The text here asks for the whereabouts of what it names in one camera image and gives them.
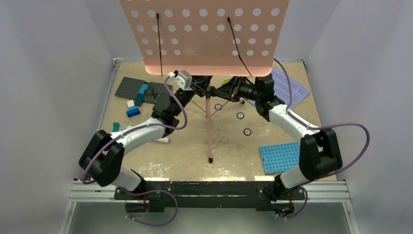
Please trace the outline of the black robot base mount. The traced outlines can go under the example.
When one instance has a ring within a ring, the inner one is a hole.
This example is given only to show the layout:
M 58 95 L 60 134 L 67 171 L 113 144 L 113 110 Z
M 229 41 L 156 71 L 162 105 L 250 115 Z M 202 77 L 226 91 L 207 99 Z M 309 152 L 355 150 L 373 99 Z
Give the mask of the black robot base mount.
M 130 195 L 117 188 L 114 198 L 145 202 L 149 212 L 165 208 L 240 208 L 292 214 L 305 200 L 302 186 L 277 193 L 273 181 L 148 181 L 148 195 Z

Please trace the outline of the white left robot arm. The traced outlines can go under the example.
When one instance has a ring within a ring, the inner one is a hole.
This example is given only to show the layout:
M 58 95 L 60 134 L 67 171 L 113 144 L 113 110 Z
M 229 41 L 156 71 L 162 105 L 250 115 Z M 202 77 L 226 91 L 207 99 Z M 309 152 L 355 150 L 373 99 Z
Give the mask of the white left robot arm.
M 157 96 L 151 117 L 141 124 L 113 133 L 97 131 L 79 160 L 79 165 L 84 170 L 82 182 L 96 182 L 101 187 L 122 187 L 132 199 L 142 198 L 145 194 L 145 180 L 132 169 L 122 167 L 123 157 L 150 141 L 184 129 L 188 123 L 185 106 L 195 95 L 200 95 L 202 89 L 208 87 L 211 78 L 194 76 L 190 90 L 187 91 L 180 88 L 173 93 L 166 86 L 167 93 Z

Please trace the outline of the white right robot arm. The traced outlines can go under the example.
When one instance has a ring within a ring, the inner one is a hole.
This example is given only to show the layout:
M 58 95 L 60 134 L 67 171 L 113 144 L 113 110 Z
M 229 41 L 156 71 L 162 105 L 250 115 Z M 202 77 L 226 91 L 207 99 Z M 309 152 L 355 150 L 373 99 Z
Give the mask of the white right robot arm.
M 282 128 L 300 144 L 298 165 L 274 179 L 273 193 L 277 197 L 286 198 L 293 188 L 342 168 L 335 131 L 331 128 L 319 130 L 301 117 L 292 117 L 293 112 L 275 95 L 271 75 L 257 77 L 254 83 L 246 77 L 233 77 L 218 88 L 212 86 L 208 94 L 232 102 L 242 98 L 254 101 L 260 116 Z

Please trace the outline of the pink music stand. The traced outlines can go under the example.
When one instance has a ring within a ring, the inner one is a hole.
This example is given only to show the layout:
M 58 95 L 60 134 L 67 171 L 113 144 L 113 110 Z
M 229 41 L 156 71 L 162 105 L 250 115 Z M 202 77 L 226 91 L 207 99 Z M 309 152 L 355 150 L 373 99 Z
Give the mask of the pink music stand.
M 271 75 L 286 0 L 123 0 L 145 70 L 172 81 L 185 70 L 220 87 Z

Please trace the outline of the white microphone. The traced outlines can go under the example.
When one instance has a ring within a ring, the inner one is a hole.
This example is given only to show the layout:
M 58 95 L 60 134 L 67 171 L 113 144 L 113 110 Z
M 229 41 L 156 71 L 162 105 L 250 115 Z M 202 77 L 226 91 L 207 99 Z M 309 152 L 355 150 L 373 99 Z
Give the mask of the white microphone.
M 131 128 L 132 128 L 132 126 L 128 125 L 128 126 L 126 126 L 123 130 L 128 130 L 128 129 L 131 129 Z M 168 137 L 164 137 L 164 138 L 156 139 L 156 140 L 154 140 L 154 141 L 159 142 L 159 143 L 168 144 L 168 143 L 169 143 L 169 138 L 168 138 Z

